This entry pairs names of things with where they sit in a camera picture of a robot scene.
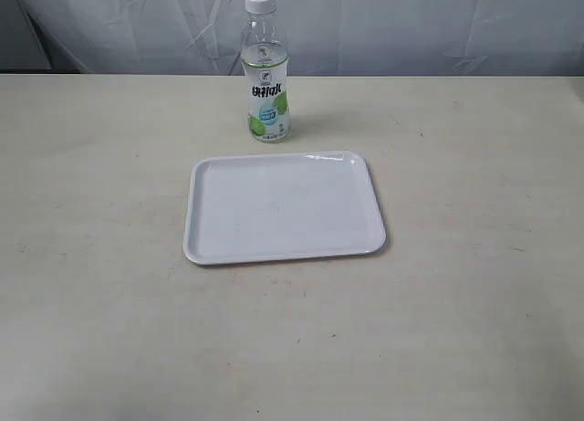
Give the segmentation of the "white rectangular plastic tray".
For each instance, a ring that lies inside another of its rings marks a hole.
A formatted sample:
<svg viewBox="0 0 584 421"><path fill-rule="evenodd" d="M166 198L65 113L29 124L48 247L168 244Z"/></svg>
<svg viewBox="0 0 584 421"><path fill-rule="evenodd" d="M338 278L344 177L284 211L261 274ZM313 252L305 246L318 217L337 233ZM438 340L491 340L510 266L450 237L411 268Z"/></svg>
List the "white rectangular plastic tray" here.
<svg viewBox="0 0 584 421"><path fill-rule="evenodd" d="M197 265L369 255L386 241L357 153L215 157L192 169L182 251Z"/></svg>

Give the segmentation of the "clear bottle with green label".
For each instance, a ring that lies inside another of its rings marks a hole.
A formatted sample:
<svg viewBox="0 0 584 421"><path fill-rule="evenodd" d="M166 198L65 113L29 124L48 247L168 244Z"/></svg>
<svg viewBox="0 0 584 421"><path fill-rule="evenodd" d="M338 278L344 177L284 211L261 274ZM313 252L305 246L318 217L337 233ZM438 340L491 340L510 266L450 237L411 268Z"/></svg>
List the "clear bottle with green label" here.
<svg viewBox="0 0 584 421"><path fill-rule="evenodd" d="M248 83L248 129L260 142L279 142L290 131L286 35L276 0L245 0L245 11L240 56Z"/></svg>

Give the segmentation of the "white backdrop cloth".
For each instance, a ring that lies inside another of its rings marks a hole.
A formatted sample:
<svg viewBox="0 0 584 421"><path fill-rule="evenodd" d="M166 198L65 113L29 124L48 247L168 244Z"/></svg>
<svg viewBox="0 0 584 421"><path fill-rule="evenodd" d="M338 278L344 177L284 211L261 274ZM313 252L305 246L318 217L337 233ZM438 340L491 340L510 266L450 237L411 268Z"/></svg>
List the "white backdrop cloth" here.
<svg viewBox="0 0 584 421"><path fill-rule="evenodd" d="M90 73L236 75L244 0L16 0ZM289 71L579 76L583 0L276 0Z"/></svg>

